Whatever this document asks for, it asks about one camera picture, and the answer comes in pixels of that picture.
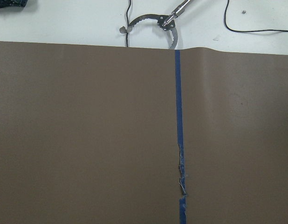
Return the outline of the metal reacher grabber tool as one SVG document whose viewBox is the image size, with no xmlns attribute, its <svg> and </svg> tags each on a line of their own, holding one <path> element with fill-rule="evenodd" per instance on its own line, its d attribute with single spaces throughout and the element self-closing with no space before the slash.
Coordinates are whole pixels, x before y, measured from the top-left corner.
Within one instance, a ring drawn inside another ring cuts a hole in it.
<svg viewBox="0 0 288 224">
<path fill-rule="evenodd" d="M 129 47 L 129 33 L 133 30 L 133 28 L 141 21 L 144 20 L 156 20 L 157 26 L 160 27 L 165 32 L 171 32 L 172 35 L 172 43 L 169 46 L 169 49 L 175 49 L 178 43 L 178 32 L 175 25 L 175 19 L 178 18 L 192 3 L 192 0 L 184 0 L 180 3 L 169 15 L 162 14 L 143 14 L 134 20 L 129 20 L 129 10 L 132 5 L 132 1 L 129 1 L 125 18 L 127 22 L 127 26 L 122 26 L 119 28 L 119 32 L 125 35 L 125 46 Z"/>
</svg>

